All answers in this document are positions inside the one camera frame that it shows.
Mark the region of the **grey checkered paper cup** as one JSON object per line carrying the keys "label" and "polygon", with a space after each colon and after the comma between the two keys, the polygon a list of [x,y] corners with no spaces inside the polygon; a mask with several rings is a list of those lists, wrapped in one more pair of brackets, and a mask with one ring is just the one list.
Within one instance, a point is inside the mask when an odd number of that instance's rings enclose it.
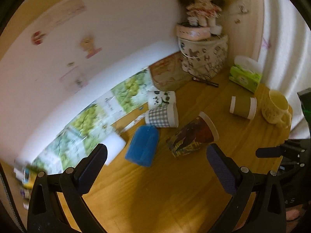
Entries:
{"label": "grey checkered paper cup", "polygon": [[145,123],[156,128],[177,128],[179,117],[176,104],[148,110],[145,114]]}

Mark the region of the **brown paper cup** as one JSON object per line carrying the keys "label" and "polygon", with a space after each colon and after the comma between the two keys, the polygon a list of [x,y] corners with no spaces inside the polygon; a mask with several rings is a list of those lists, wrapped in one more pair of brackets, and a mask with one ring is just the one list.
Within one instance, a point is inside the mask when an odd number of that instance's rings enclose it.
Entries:
{"label": "brown paper cup", "polygon": [[257,111],[257,99],[249,96],[232,96],[229,112],[253,120]]}

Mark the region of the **white foam cup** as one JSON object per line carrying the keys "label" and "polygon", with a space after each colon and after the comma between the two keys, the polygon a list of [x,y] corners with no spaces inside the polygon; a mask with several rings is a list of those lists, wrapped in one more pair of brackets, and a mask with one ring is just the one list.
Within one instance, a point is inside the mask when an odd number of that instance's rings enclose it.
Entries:
{"label": "white foam cup", "polygon": [[107,160],[105,161],[105,165],[109,165],[126,146],[125,140],[116,132],[107,135],[107,137],[101,141],[101,144],[104,144],[107,148]]}

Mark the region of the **dark patterned paper cup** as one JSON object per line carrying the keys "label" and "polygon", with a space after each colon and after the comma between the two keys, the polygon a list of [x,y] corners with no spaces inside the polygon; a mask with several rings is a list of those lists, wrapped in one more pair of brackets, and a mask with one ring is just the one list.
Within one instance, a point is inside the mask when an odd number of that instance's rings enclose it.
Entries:
{"label": "dark patterned paper cup", "polygon": [[215,124],[203,111],[167,140],[175,158],[185,156],[219,140]]}

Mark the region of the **blue plastic cup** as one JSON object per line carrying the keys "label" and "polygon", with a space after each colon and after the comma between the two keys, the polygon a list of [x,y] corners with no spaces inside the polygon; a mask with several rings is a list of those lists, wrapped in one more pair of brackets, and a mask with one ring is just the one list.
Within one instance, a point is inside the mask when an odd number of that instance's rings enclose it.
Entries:
{"label": "blue plastic cup", "polygon": [[150,167],[159,141],[159,131],[148,125],[140,126],[129,145],[125,159],[139,166]]}

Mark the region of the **panda print paper cup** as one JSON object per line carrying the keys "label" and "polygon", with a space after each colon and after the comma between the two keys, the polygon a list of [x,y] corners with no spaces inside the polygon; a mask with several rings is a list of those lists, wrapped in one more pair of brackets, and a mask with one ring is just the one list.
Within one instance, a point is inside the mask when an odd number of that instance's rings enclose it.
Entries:
{"label": "panda print paper cup", "polygon": [[149,110],[176,102],[176,94],[174,91],[148,91],[147,97]]}

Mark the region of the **small bottles cluster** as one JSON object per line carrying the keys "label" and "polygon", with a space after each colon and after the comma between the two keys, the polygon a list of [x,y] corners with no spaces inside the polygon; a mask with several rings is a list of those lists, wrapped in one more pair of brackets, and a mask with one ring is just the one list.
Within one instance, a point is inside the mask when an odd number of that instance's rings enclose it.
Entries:
{"label": "small bottles cluster", "polygon": [[23,198],[23,207],[28,210],[32,189],[38,171],[32,165],[25,165],[18,160],[14,162],[14,174],[16,179],[20,182],[19,193]]}

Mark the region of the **cream ceramic mug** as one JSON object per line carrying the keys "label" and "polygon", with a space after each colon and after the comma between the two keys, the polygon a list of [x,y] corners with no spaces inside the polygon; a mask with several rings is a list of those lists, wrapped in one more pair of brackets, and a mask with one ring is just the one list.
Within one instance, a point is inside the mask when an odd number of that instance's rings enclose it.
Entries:
{"label": "cream ceramic mug", "polygon": [[263,101],[261,113],[264,119],[273,125],[289,128],[292,124],[292,115],[289,112],[289,103],[286,97],[277,90],[270,90]]}

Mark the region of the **green tissue pack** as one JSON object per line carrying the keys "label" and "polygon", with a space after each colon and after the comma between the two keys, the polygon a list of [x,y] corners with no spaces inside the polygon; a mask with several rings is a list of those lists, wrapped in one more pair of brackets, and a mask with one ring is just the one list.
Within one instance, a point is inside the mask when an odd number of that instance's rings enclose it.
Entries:
{"label": "green tissue pack", "polygon": [[229,80],[255,93],[263,74],[260,64],[252,58],[237,55],[230,68]]}

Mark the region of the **white curtain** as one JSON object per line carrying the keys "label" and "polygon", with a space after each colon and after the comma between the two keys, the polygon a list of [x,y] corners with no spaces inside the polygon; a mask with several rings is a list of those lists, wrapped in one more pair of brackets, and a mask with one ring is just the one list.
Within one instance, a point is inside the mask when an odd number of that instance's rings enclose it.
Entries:
{"label": "white curtain", "polygon": [[310,29],[290,0],[264,0],[259,63],[262,82],[280,91],[293,109],[290,138],[310,137],[297,93],[310,87]]}

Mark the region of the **black pen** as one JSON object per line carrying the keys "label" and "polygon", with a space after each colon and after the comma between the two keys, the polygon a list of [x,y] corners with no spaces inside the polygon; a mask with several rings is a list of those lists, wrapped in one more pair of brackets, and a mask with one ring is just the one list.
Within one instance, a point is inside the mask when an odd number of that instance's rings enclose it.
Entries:
{"label": "black pen", "polygon": [[211,81],[205,81],[205,80],[199,79],[197,77],[193,77],[192,80],[195,81],[195,82],[204,83],[206,85],[213,86],[213,87],[216,87],[216,88],[219,87],[218,83],[214,83],[214,82],[211,82]]}

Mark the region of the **letter print fabric basket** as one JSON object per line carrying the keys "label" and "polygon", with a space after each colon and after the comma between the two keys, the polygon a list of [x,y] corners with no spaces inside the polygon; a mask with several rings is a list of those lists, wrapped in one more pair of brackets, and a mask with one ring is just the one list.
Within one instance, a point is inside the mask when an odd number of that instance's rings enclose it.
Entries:
{"label": "letter print fabric basket", "polygon": [[228,54],[228,36],[211,36],[203,41],[178,38],[181,68],[184,72],[209,81],[223,68]]}

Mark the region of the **pink round box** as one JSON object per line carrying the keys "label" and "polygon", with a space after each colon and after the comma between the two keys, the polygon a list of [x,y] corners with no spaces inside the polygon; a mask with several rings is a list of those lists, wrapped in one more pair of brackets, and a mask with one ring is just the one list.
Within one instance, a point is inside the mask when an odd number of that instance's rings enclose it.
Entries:
{"label": "pink round box", "polygon": [[211,37],[209,27],[189,27],[185,24],[176,25],[176,35],[189,41],[202,41]]}

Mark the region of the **doll with dark hair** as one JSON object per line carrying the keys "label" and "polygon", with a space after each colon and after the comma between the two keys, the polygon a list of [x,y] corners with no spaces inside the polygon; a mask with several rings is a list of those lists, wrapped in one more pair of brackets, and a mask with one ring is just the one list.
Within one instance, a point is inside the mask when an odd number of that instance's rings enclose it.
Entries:
{"label": "doll with dark hair", "polygon": [[186,9],[187,20],[179,24],[189,27],[209,27],[215,34],[216,20],[222,12],[223,0],[179,0]]}

